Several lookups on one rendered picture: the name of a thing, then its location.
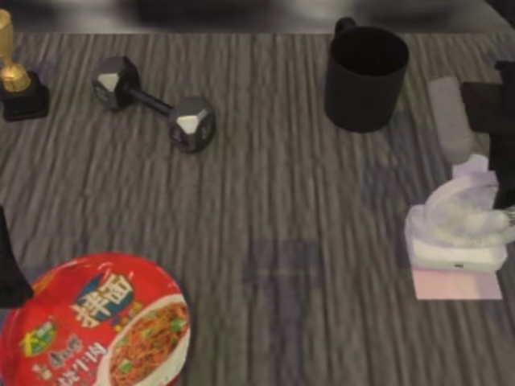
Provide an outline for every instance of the gold trophy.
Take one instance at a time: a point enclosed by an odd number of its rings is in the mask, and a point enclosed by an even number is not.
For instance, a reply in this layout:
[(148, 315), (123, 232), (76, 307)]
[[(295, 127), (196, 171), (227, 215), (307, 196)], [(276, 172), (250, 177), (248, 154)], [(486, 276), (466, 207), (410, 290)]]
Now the gold trophy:
[(0, 97), (6, 121), (46, 117), (48, 115), (48, 88), (41, 84), (35, 72), (27, 71), (13, 61), (14, 33), (10, 13), (0, 9)]

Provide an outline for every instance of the pink sticky note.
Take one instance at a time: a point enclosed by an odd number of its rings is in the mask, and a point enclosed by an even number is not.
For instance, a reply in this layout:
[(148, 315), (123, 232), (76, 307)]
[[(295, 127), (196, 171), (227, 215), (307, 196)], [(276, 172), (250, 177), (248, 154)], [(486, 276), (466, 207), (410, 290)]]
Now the pink sticky note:
[(415, 268), (411, 272), (418, 300), (502, 299), (495, 273)]

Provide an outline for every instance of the red instant noodle container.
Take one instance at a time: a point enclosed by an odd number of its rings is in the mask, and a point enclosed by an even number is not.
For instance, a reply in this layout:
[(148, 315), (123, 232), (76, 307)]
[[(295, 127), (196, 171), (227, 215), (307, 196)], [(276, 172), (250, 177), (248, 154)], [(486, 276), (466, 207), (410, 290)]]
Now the red instant noodle container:
[(190, 343), (187, 304), (157, 265), (102, 253), (52, 269), (0, 335), (5, 386), (166, 386)]

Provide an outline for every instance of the black mug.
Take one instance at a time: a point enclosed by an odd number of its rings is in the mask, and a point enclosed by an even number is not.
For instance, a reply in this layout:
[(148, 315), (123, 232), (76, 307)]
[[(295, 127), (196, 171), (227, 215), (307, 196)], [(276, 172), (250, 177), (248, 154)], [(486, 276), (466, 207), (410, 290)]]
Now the black mug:
[(392, 32), (341, 18), (329, 49), (324, 93), (328, 118), (358, 133), (387, 125), (409, 60), (408, 46)]

